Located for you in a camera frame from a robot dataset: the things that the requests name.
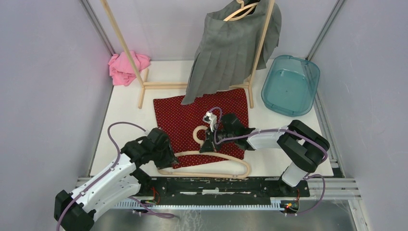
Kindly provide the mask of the red polka dot cloth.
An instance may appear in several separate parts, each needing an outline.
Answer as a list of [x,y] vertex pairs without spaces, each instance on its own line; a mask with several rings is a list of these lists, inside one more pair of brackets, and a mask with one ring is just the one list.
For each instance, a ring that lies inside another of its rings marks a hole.
[[205,94],[194,103],[182,105],[184,96],[154,99],[153,106],[157,126],[165,131],[175,153],[198,151],[199,143],[193,139],[193,131],[198,126],[208,126],[203,116],[210,109],[218,117],[234,113],[244,126],[248,126],[248,105],[243,89]]

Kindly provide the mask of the grey pleated skirt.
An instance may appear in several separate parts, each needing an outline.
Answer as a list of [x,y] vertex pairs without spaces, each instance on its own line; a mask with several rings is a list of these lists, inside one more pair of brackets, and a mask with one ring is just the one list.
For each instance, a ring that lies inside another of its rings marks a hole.
[[205,94],[242,84],[251,75],[268,3],[261,0],[249,15],[237,21],[224,20],[240,8],[234,0],[206,15],[182,105],[191,104]]

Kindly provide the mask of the wooden clothes hanger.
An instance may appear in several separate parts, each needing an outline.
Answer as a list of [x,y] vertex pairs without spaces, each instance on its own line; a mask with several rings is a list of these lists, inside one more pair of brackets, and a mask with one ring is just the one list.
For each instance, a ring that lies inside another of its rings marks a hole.
[[250,14],[253,12],[253,10],[256,8],[256,6],[259,3],[259,0],[249,0],[245,2],[244,0],[236,0],[236,2],[240,5],[240,8],[230,15],[228,15],[226,18],[224,18],[223,21],[237,21],[246,15]]

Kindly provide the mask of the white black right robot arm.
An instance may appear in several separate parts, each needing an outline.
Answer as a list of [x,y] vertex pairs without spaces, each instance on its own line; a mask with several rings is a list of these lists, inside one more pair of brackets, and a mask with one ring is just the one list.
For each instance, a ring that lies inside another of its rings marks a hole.
[[281,128],[257,129],[245,127],[233,113],[217,118],[212,112],[206,112],[203,121],[209,128],[205,131],[201,153],[217,152],[226,143],[234,143],[244,151],[283,150],[292,161],[278,183],[278,191],[283,196],[295,193],[299,182],[328,158],[329,142],[300,120]]

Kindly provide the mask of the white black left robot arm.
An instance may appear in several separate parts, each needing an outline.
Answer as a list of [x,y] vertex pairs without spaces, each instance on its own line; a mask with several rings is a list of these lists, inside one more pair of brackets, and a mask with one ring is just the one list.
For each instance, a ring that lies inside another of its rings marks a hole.
[[158,168],[171,167],[178,162],[170,137],[159,128],[128,141],[110,165],[82,186],[71,192],[60,191],[54,204],[56,229],[89,231],[119,202],[136,194],[147,195],[152,188],[151,178],[141,166],[151,161]]

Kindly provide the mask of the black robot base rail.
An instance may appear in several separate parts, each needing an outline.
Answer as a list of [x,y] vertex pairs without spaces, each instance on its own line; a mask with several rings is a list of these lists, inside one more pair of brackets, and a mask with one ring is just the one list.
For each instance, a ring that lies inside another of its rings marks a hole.
[[134,195],[159,205],[268,205],[271,198],[309,197],[305,180],[295,187],[276,177],[245,179],[156,177]]

